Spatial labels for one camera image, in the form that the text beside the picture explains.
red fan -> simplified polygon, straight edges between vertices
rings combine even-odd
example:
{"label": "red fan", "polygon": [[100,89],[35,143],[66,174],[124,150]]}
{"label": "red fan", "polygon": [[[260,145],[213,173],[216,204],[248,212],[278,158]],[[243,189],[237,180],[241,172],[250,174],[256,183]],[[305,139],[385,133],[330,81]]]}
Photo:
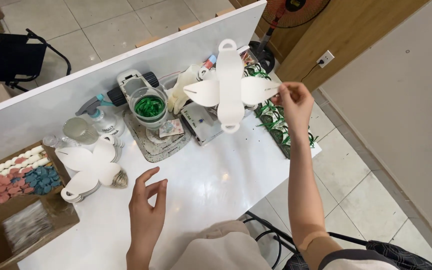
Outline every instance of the red fan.
{"label": "red fan", "polygon": [[249,46],[261,66],[270,73],[275,66],[275,58],[266,46],[274,29],[295,28],[303,25],[323,11],[331,0],[268,0],[262,18],[271,26],[261,38],[261,42],[251,41]]}

left hand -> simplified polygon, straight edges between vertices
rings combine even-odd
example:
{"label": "left hand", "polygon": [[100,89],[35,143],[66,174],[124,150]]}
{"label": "left hand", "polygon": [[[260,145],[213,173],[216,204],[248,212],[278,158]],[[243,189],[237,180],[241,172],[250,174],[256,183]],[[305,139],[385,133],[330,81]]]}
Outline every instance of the left hand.
{"label": "left hand", "polygon": [[[136,179],[129,201],[131,246],[126,254],[128,270],[148,269],[153,249],[163,229],[168,180],[145,185],[145,182],[157,172],[159,167],[145,171]],[[148,199],[155,194],[157,194],[156,204],[153,207],[148,203]]]}

black chair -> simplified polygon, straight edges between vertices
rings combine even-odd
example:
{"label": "black chair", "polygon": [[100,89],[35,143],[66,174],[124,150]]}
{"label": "black chair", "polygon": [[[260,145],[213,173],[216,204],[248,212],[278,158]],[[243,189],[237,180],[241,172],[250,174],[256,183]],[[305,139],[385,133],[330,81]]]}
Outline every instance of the black chair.
{"label": "black chair", "polygon": [[[19,82],[30,82],[35,80],[43,66],[46,48],[50,48],[66,61],[68,70],[66,76],[71,73],[69,60],[45,39],[36,35],[31,30],[26,29],[28,34],[0,34],[0,82],[4,82],[12,89],[28,90],[19,86]],[[41,43],[27,43],[28,40],[35,39]]]}
{"label": "black chair", "polygon": [[[293,243],[293,238],[291,238],[291,236],[286,234],[284,231],[279,230],[268,221],[256,216],[252,212],[247,211],[246,214],[251,218],[243,221],[243,223],[247,223],[250,221],[258,221],[264,227],[268,228],[267,231],[261,233],[258,237],[256,237],[256,241],[258,241],[262,236],[265,236],[267,234],[276,234],[275,236],[273,236],[273,239],[279,242],[279,253],[272,269],[274,269],[278,265],[279,259],[281,257],[281,246],[284,246],[286,249],[294,253],[294,255],[292,255],[291,258],[286,261],[284,270],[309,270],[308,264],[304,261],[303,256],[295,247]],[[366,247],[367,250],[374,250],[377,253],[392,260],[402,270],[432,270],[432,263],[430,261],[426,260],[421,256],[408,252],[394,244],[390,244],[387,242],[379,242],[375,240],[364,241],[334,232],[329,232],[329,236],[349,241],[355,244],[363,245]]]}

white tabletop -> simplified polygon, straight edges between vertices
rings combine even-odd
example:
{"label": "white tabletop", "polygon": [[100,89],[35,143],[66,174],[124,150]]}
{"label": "white tabletop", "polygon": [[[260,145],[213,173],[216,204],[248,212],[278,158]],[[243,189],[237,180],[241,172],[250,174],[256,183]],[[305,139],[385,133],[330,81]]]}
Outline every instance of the white tabletop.
{"label": "white tabletop", "polygon": [[[249,115],[234,134],[223,133],[205,146],[193,138],[176,154],[148,162],[130,132],[120,164],[128,173],[126,189],[99,188],[74,205],[79,224],[18,263],[21,270],[125,270],[129,248],[128,203],[135,179],[147,169],[160,171],[146,185],[168,179],[163,231],[150,266],[168,269],[196,233],[235,220],[289,175],[286,159],[261,121]],[[321,151],[316,145],[312,156]],[[155,196],[150,203],[154,205]]]}

hand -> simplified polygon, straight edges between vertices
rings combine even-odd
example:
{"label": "hand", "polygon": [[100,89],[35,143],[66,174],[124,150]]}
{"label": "hand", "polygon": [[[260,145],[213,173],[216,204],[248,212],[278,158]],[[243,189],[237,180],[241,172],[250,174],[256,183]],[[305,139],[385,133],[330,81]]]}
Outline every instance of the hand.
{"label": "hand", "polygon": [[[145,182],[157,172],[159,167],[145,171],[136,179],[129,201],[131,246],[126,254],[128,270],[148,269],[153,249],[163,229],[168,180],[145,185]],[[148,199],[155,194],[156,204],[153,207],[148,203]]]}
{"label": "hand", "polygon": [[284,119],[291,140],[308,139],[308,125],[315,99],[303,83],[285,82],[279,86],[279,96],[271,98],[274,105],[284,107]]}

